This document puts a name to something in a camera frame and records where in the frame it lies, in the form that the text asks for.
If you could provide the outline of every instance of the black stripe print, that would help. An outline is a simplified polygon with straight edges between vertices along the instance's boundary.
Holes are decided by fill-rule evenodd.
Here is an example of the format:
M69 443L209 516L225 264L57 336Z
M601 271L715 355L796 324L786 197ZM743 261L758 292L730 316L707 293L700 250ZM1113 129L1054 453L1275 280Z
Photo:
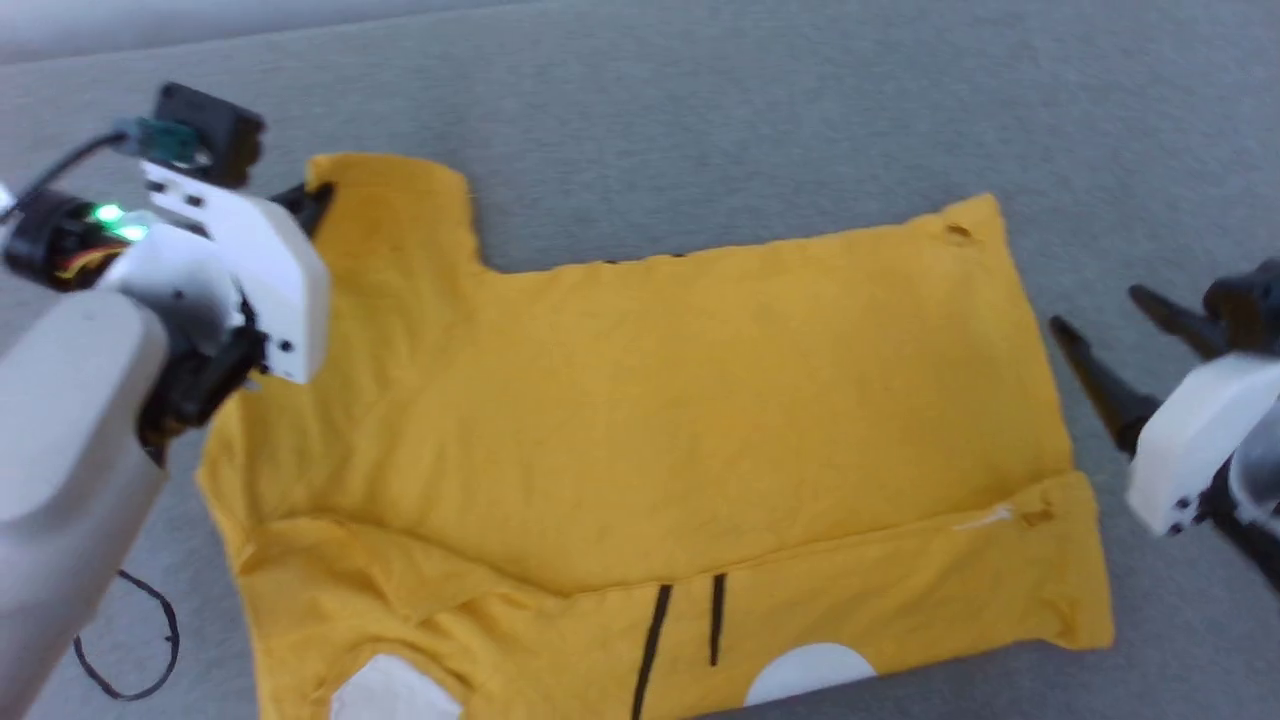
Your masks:
M649 673L658 655L658 637L662 635L662 621L667 619L667 605L671 602L671 585L658 588L658 601L653 606L653 620L649 621L649 637L644 641L644 659L640 661L640 676L636 678L636 693L631 698L631 720L640 720L644 712L644 691L649 685Z
M719 662L719 635L724 626L724 573L712 578L712 666Z

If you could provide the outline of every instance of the black cable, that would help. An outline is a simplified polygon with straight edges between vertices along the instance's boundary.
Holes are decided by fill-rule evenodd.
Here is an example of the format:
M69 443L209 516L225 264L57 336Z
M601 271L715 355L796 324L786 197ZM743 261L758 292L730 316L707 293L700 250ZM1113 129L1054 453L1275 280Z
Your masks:
M88 675L88 678L93 680L93 683L97 684L104 693L106 693L106 697L119 700L122 702L133 702L136 700L154 696L155 692L164 687L164 684L169 680L169 675L173 674L174 666L178 665L178 644L182 641L182 635L178 634L178 614L174 611L173 605L169 605L169 600L160 594L160 591L143 583L124 570L116 570L116 574L133 587L155 598L155 601L160 603L160 609L164 610L164 619L169 623L169 634L164 638L169 642L169 665L165 666L160 679L151 683L151 685L146 689L124 694L115 689L111 683L106 682L106 678L104 678L97 669L90 664L88 659L84 657L84 646L81 643L79 635L76 635L76 639L72 641L72 647L76 650L76 660L79 661L81 669L84 670L84 674Z
M63 173L78 165L86 158L97 152L99 150L108 147L110 145L115 145L118 142L123 142L127 137L128 135L124 133L123 131L106 132L82 142L81 145L74 147L70 152L63 155L61 159L50 165L49 169L41 173L38 178L32 181L32 183L27 186L27 190L22 191L22 195L18 196L18 199L13 202L13 205L10 205L3 214L0 214L0 225L8 223L9 218L12 218L14 213L20 211L28 202L31 202L37 195L40 195L40 191L52 184L54 181L56 181L59 177L63 176Z

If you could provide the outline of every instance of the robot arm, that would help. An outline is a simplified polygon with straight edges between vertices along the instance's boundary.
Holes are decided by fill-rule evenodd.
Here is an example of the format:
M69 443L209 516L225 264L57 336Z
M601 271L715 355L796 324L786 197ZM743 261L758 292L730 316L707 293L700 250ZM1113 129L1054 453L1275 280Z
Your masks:
M247 110L169 85L155 117L201 141L197 163L142 161L174 222L41 188L8 223L10 269L67 295L0 359L3 717L26 712L91 619L160 491L168 442L251 372L305 383L324 359L329 274L303 224L328 191L228 187L256 160L262 123Z
M1129 295L1206 360L1164 402L1094 357L1066 320L1050 320L1116 447L1133 457L1129 507L1158 536L1211 521L1280 592L1280 261L1216 281L1203 315L1143 286Z

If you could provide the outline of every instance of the gray carpet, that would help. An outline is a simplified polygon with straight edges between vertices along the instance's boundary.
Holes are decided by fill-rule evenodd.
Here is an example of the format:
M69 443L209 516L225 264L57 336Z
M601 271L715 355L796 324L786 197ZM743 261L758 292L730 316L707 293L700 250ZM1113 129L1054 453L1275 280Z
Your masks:
M1280 242L1270 0L535 4L3 68L4 179L146 108L165 78L269 118L261 190L330 150L463 170L504 270L897 222L989 190L1041 315L1078 320L1156 392L1192 359L1139 322L1126 284L1194 301ZM104 160L72 186L136 201L138 181ZM12 278L0 297L6 340L47 301ZM1055 368L1101 496L1115 648L1024 644L742 717L1276 716L1276 598L1207 528L1144 534L1120 457ZM127 565L180 614L169 685L113 703L64 662L35 717L253 715L244 625L189 478L197 450L175 454ZM86 635L122 685L163 666L161 616L129 593Z

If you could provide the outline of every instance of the white circle print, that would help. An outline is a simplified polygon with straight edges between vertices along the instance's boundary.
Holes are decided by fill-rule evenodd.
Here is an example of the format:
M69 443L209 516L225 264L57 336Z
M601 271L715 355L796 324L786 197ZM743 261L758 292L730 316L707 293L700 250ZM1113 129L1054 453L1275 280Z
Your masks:
M876 675L872 664L852 648L837 643L805 644L765 665L746 691L744 705L760 705Z

